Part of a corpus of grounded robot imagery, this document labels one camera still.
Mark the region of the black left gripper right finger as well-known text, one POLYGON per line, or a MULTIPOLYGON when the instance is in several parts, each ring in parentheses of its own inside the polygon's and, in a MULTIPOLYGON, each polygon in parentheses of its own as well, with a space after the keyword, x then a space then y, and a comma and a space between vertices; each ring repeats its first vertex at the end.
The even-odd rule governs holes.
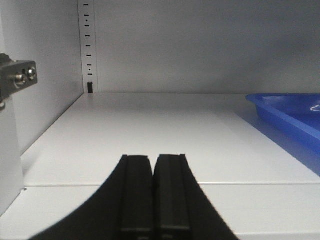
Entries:
POLYGON ((157 240, 236 240, 195 179, 186 156, 162 154, 153 175, 157 240))

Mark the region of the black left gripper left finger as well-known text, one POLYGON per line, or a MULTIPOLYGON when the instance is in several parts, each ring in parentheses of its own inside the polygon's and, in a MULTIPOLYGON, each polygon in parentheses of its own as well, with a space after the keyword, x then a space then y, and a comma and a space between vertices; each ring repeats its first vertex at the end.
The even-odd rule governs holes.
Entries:
POLYGON ((123 155, 79 208, 33 240, 153 239, 153 175, 147 156, 123 155))

